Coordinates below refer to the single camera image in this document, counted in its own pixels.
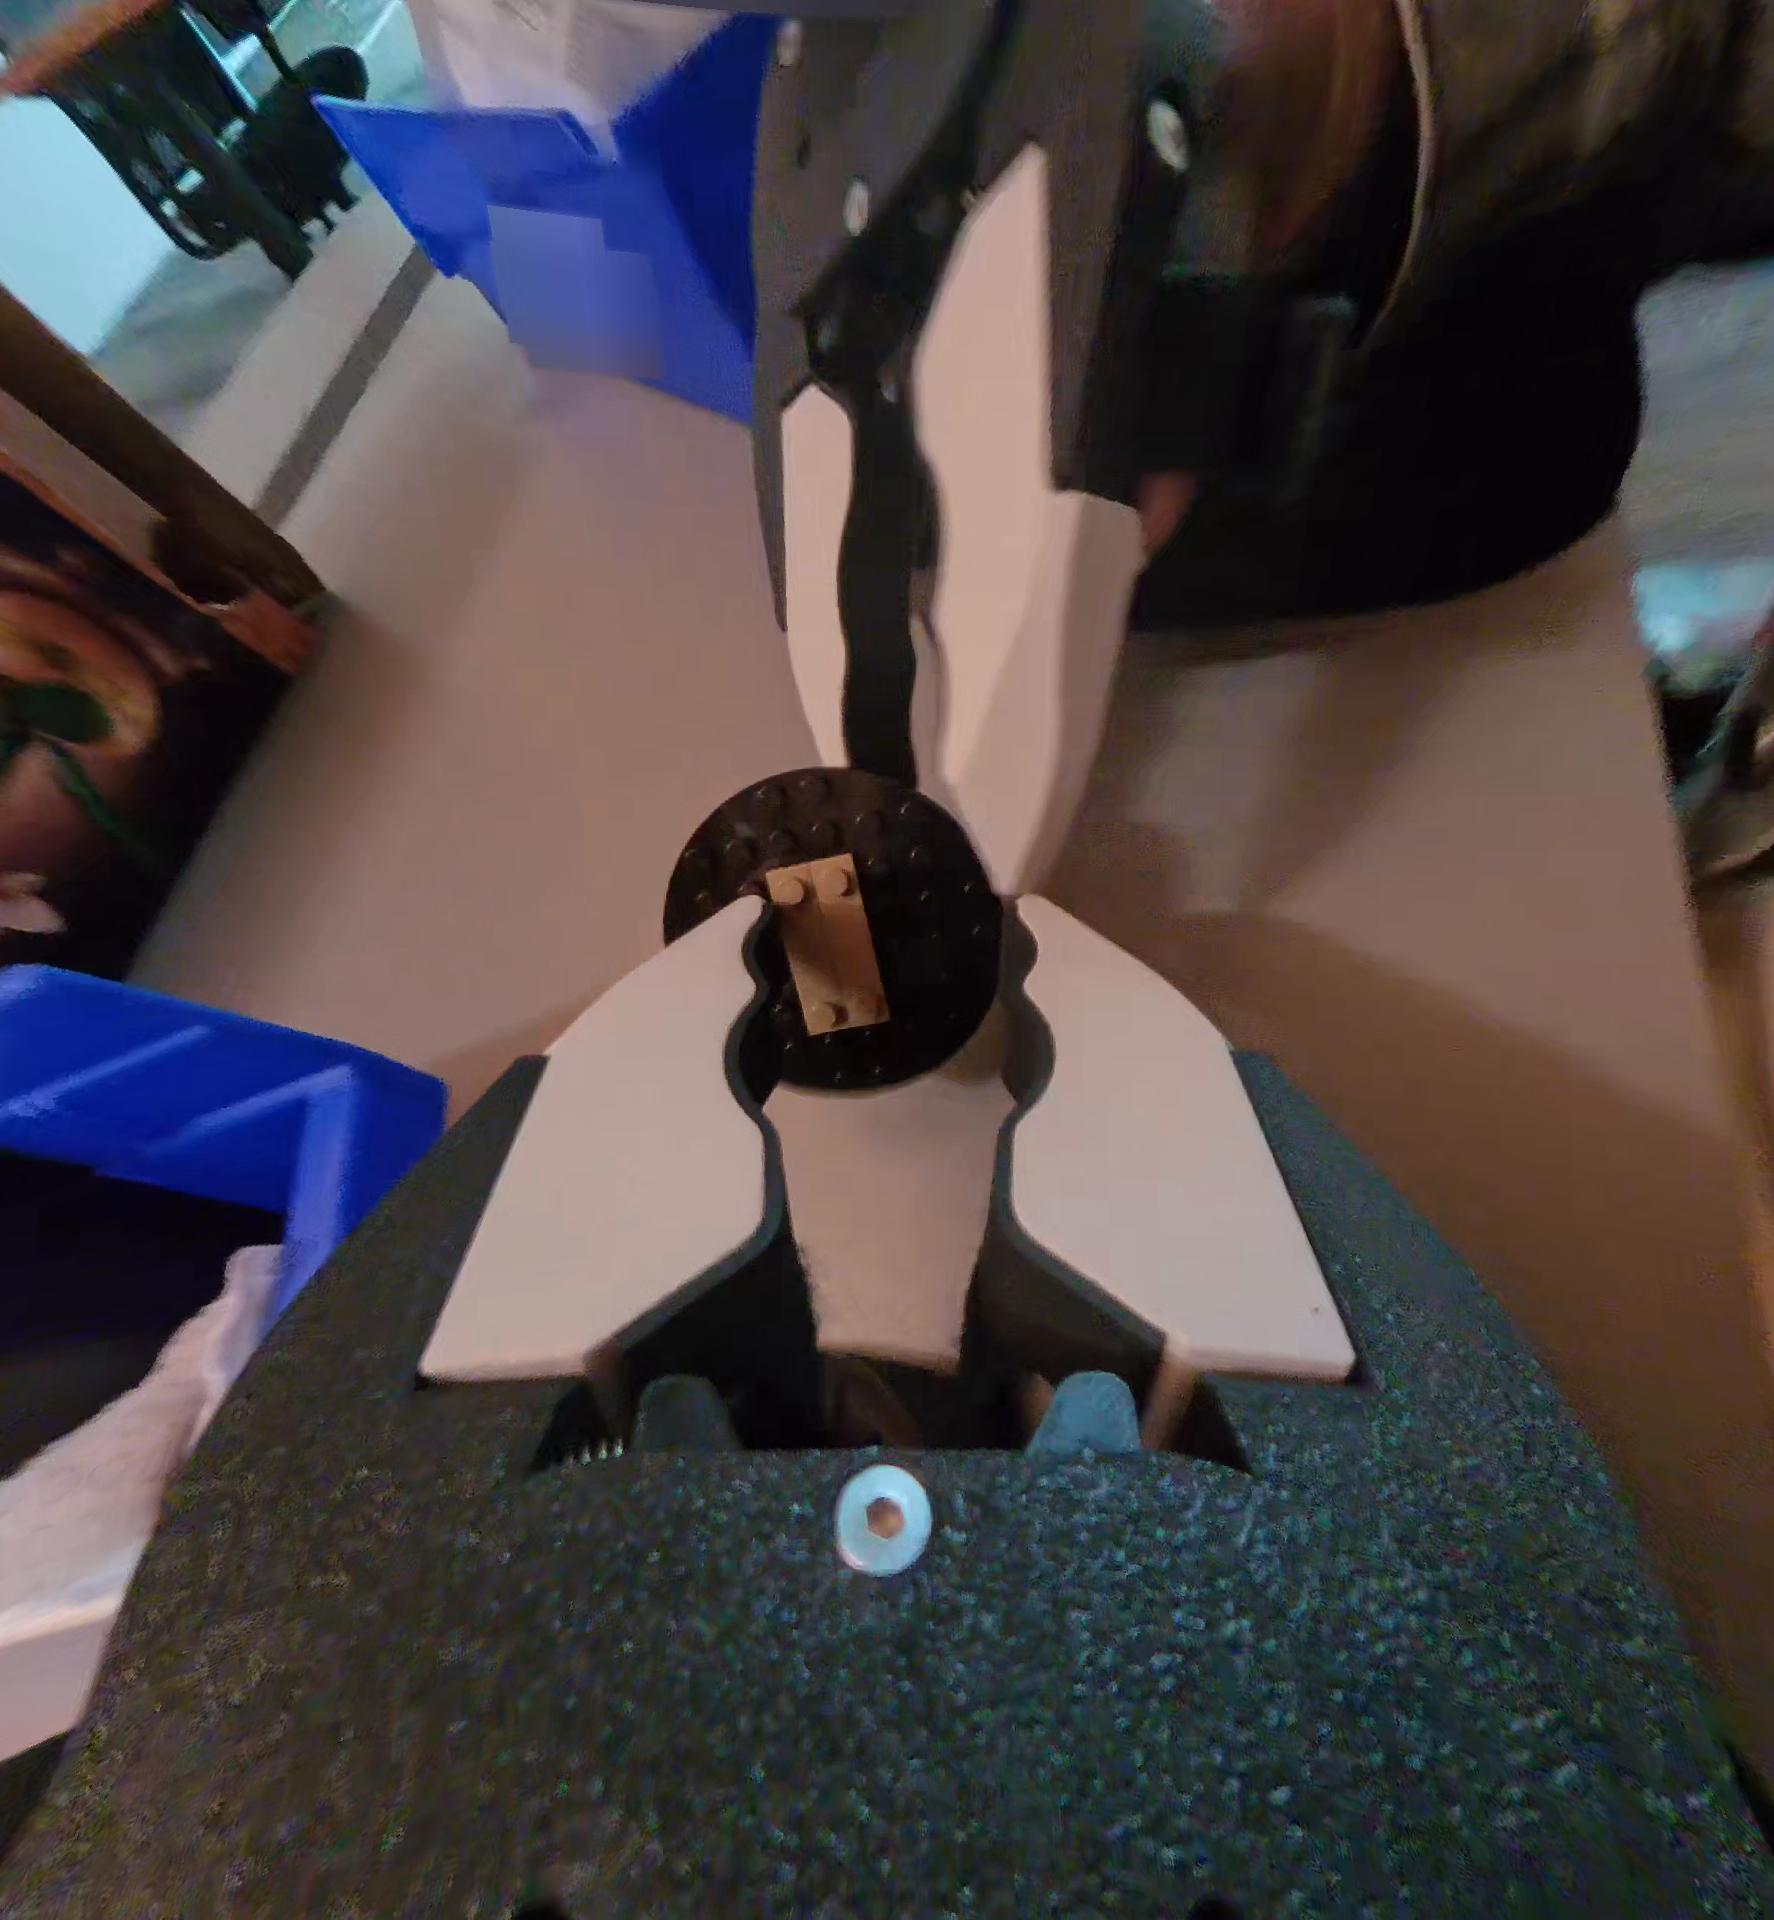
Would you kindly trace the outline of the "wooden table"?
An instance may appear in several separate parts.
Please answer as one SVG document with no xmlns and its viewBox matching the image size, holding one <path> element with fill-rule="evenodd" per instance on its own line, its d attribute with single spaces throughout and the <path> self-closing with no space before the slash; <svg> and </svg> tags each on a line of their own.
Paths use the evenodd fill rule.
<svg viewBox="0 0 1774 1920">
<path fill-rule="evenodd" d="M 178 4 L 65 4 L 26 43 L 0 60 L 0 108 L 53 99 L 106 56 L 125 56 L 160 19 Z"/>
</svg>

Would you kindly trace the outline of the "torn white paper bag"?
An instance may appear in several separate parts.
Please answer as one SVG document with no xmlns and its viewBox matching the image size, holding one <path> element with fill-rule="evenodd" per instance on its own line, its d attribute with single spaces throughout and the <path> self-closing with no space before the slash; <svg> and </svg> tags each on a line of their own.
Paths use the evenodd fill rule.
<svg viewBox="0 0 1774 1920">
<path fill-rule="evenodd" d="M 281 1277 L 281 1248 L 239 1251 L 132 1390 L 0 1484 L 0 1762 L 80 1723 L 165 1495 L 275 1325 Z"/>
</svg>

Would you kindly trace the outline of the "heap of white paper bags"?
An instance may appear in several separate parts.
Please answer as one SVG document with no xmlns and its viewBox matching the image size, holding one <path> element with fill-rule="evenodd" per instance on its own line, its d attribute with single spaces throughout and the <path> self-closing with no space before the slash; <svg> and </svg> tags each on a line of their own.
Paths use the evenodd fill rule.
<svg viewBox="0 0 1774 1920">
<path fill-rule="evenodd" d="M 730 24 L 675 4 L 407 4 L 450 111 L 564 114 L 599 152 L 613 122 Z"/>
</svg>

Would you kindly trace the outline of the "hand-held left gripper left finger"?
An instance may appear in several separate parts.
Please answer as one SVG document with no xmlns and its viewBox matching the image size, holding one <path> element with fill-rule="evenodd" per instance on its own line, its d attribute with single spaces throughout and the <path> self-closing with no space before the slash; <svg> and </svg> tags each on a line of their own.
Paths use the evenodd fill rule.
<svg viewBox="0 0 1774 1920">
<path fill-rule="evenodd" d="M 420 1377 L 589 1377 L 754 1242 L 767 1144 L 730 1084 L 763 925 L 741 898 L 642 961 L 544 1069 L 420 1357 Z"/>
</svg>

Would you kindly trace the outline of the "round black lego assembly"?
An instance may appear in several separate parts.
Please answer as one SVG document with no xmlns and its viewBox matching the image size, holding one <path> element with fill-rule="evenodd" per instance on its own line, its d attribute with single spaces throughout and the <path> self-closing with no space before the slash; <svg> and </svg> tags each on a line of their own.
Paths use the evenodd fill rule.
<svg viewBox="0 0 1774 1920">
<path fill-rule="evenodd" d="M 757 953 L 779 1081 L 805 1091 L 885 1091 L 950 1066 L 983 1029 L 999 984 L 1005 925 L 965 829 L 898 781 L 857 770 L 792 770 L 714 806 L 671 868 L 662 938 L 675 944 L 769 872 L 851 855 L 885 987 L 885 1022 L 812 1038 L 785 981 L 779 933 Z"/>
</svg>

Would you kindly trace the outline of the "black office chair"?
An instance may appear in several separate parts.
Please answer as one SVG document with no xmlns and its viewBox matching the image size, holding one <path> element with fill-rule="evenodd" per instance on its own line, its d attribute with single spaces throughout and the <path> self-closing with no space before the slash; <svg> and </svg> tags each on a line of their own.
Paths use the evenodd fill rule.
<svg viewBox="0 0 1774 1920">
<path fill-rule="evenodd" d="M 242 249 L 301 281 L 312 229 L 355 209 L 318 95 L 366 102 L 366 60 L 331 43 L 288 57 L 266 4 L 165 4 L 88 52 L 50 102 L 197 263 Z"/>
</svg>

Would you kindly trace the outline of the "black mesh cushion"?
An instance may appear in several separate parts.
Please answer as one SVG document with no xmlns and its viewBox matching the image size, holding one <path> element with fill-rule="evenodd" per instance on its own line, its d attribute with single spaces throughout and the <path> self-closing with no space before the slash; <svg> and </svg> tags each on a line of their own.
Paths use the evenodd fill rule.
<svg viewBox="0 0 1774 1920">
<path fill-rule="evenodd" d="M 1643 430 L 1640 283 L 1492 249 L 1376 347 L 1346 304 L 1165 288 L 1143 341 L 1140 478 L 1179 528 L 1140 633 L 1430 609 L 1591 535 Z"/>
</svg>

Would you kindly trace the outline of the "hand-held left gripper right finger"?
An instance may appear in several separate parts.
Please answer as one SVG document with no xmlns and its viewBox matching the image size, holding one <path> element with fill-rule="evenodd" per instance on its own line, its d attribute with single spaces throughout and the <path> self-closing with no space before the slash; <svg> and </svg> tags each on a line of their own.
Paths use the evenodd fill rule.
<svg viewBox="0 0 1774 1920">
<path fill-rule="evenodd" d="M 1231 1043 L 1058 905 L 1011 905 L 1005 1088 L 988 1194 L 988 1347 L 1052 1386 L 1120 1380 L 1183 1429 L 1211 1380 L 1356 1372 Z"/>
</svg>

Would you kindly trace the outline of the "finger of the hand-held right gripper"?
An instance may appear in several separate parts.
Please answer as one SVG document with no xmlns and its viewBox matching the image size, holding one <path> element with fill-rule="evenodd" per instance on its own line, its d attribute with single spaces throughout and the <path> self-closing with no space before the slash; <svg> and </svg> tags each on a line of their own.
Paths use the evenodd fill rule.
<svg viewBox="0 0 1774 1920">
<path fill-rule="evenodd" d="M 841 554 L 857 504 L 857 427 L 834 394 L 795 394 L 779 412 L 779 629 L 812 745 L 826 766 L 888 773 L 851 745 L 851 643 Z"/>
<path fill-rule="evenodd" d="M 1048 184 L 1031 144 L 975 201 L 907 378 L 937 501 L 917 770 L 1002 898 L 1042 888 L 1074 820 L 1143 558 L 1133 507 L 1052 478 Z"/>
</svg>

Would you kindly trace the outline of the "black orchid lego box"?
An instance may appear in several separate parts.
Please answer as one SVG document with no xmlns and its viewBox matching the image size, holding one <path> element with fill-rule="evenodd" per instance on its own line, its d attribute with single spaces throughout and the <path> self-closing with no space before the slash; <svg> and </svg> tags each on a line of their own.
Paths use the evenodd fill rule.
<svg viewBox="0 0 1774 1920">
<path fill-rule="evenodd" d="M 324 610 L 294 548 L 0 285 L 0 969 L 131 974 Z"/>
</svg>

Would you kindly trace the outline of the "blue plastic bin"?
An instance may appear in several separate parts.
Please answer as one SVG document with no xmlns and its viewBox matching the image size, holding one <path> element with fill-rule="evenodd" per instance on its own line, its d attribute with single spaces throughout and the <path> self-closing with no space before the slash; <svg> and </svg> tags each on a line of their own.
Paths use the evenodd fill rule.
<svg viewBox="0 0 1774 1920">
<path fill-rule="evenodd" d="M 619 378 L 753 423 L 753 200 L 772 16 L 571 4 L 610 60 L 560 105 L 318 108 L 440 278 L 472 285 L 543 376 Z"/>
<path fill-rule="evenodd" d="M 446 1101 L 358 1045 L 0 970 L 0 1481 L 142 1386 L 236 1254 L 275 1251 L 281 1317 Z"/>
</svg>

